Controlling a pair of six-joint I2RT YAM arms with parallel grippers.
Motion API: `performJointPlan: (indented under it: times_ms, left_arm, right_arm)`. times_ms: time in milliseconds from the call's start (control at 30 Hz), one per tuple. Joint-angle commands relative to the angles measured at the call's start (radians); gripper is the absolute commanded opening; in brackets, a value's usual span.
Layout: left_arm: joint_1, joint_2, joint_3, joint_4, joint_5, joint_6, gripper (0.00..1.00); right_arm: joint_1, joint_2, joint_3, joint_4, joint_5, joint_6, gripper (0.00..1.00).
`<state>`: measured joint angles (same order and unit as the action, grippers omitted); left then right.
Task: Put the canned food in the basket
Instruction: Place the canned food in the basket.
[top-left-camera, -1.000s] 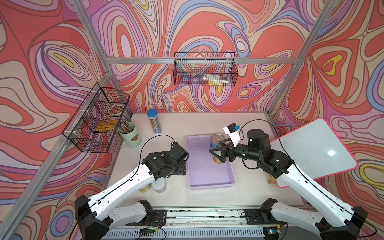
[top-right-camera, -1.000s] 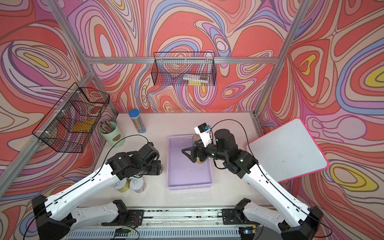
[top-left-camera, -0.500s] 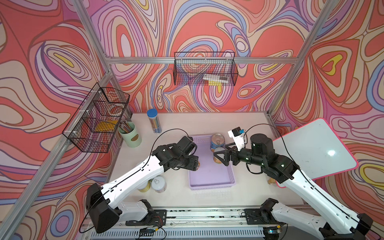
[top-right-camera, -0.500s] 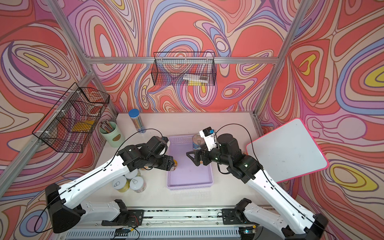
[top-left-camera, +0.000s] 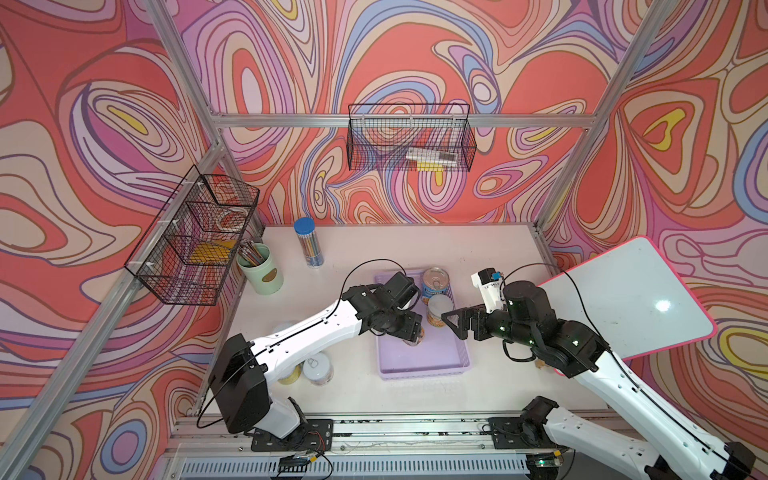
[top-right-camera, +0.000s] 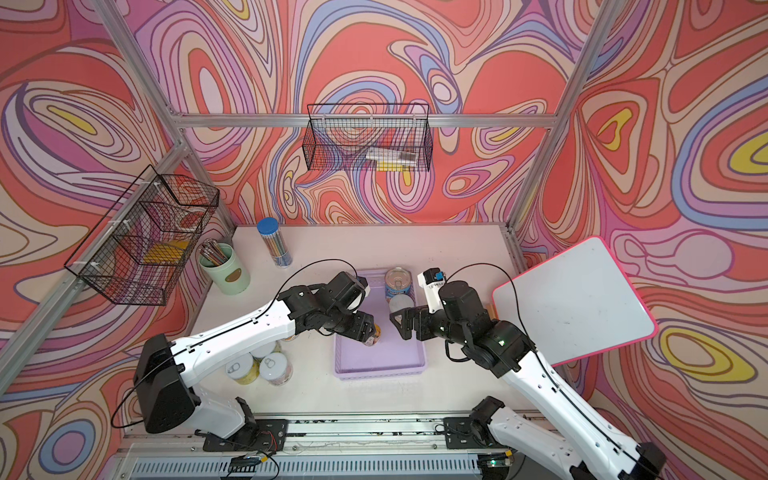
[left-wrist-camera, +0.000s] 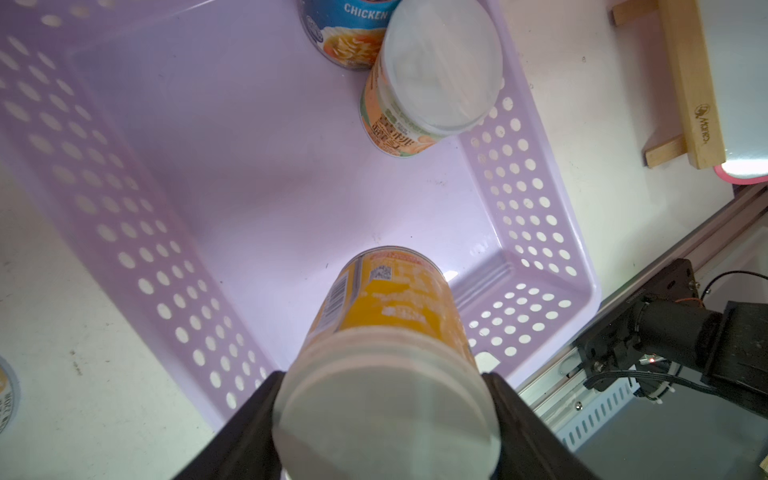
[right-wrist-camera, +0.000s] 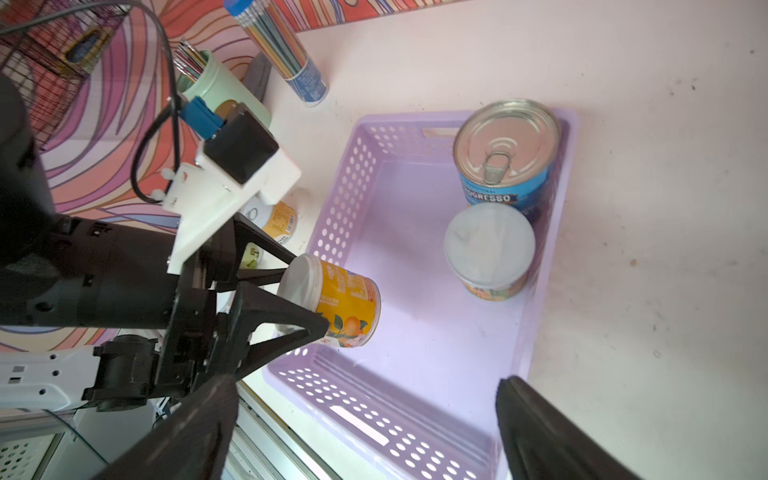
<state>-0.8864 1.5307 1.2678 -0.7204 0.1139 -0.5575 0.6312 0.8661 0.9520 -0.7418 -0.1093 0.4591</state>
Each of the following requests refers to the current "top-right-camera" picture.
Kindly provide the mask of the large blue label can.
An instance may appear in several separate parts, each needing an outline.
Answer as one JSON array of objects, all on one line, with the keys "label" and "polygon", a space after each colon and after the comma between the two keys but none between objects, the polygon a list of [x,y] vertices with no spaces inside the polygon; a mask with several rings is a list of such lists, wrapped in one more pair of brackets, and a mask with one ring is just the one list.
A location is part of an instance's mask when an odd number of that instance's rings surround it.
[{"label": "large blue label can", "polygon": [[391,299],[397,295],[410,296],[412,292],[412,276],[402,267],[394,267],[388,270],[384,277],[385,295]]}]

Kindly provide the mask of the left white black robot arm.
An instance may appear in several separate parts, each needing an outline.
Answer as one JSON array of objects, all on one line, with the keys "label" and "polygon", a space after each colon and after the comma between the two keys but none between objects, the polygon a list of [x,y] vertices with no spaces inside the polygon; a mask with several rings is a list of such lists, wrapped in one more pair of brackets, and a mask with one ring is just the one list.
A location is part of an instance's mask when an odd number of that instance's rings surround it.
[{"label": "left white black robot arm", "polygon": [[201,387],[210,374],[272,341],[325,329],[365,343],[375,333],[372,315],[360,308],[370,291],[365,278],[342,271],[327,283],[296,285],[266,305],[203,333],[147,340],[134,375],[144,429],[162,434],[176,428],[229,438],[249,424],[240,400]]}]

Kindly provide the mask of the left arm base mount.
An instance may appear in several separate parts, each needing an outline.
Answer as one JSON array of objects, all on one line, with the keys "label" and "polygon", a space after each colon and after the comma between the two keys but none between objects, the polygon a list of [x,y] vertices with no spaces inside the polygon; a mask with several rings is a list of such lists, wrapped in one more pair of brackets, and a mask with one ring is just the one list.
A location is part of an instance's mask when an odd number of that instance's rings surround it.
[{"label": "left arm base mount", "polygon": [[246,400],[236,398],[245,417],[245,424],[229,437],[222,438],[212,433],[205,433],[203,450],[205,452],[265,452],[268,454],[282,451],[287,439],[289,422],[285,419],[256,419]]}]

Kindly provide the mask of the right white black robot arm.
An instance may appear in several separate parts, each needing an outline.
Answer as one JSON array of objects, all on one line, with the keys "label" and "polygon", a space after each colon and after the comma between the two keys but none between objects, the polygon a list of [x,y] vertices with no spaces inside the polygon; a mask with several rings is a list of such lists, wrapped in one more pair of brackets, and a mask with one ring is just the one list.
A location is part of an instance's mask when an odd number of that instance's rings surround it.
[{"label": "right white black robot arm", "polygon": [[441,338],[521,393],[555,427],[524,419],[495,398],[472,411],[475,437],[519,451],[561,479],[657,479],[666,456],[613,426],[579,396],[516,325],[490,316],[464,281],[424,285],[427,303],[391,313],[400,336]]}]

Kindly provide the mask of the orange can plastic lid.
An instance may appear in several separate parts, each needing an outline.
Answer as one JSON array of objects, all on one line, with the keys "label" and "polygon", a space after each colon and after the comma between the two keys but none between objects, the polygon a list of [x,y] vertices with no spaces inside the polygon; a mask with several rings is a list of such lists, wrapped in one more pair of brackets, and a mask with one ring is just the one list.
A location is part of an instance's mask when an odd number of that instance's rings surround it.
[{"label": "orange can plastic lid", "polygon": [[413,308],[414,306],[414,300],[407,294],[397,294],[389,299],[389,311],[391,313],[407,308]]}]

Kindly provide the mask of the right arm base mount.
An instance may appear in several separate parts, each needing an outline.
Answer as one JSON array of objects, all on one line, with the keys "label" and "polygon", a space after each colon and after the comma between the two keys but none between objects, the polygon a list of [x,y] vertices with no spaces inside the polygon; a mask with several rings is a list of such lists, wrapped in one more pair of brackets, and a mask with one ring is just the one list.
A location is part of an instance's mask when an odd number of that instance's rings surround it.
[{"label": "right arm base mount", "polygon": [[444,417],[442,423],[435,427],[435,432],[444,436],[449,450],[507,448],[507,445],[497,442],[490,432],[492,415],[504,406],[501,400],[487,396],[468,416]]}]

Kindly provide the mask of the purple plastic perforated basket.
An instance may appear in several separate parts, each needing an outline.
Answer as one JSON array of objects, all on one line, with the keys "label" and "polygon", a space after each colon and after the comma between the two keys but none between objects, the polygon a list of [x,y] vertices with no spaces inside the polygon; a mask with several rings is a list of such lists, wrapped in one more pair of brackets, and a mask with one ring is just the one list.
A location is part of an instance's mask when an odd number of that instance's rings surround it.
[{"label": "purple plastic perforated basket", "polygon": [[359,271],[370,287],[361,310],[374,317],[380,336],[372,346],[345,337],[335,338],[334,375],[341,380],[415,375],[427,368],[424,345],[403,340],[389,320],[386,272],[383,268]]}]

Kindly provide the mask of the can with white plastic lid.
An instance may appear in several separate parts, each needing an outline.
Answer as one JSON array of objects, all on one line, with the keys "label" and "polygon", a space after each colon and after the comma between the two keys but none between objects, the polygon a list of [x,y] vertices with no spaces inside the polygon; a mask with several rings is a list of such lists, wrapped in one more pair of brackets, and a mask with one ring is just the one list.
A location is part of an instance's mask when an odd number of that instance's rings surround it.
[{"label": "can with white plastic lid", "polygon": [[368,347],[373,346],[379,341],[380,336],[381,336],[380,327],[378,325],[374,325],[371,335],[363,342],[363,344]]}]

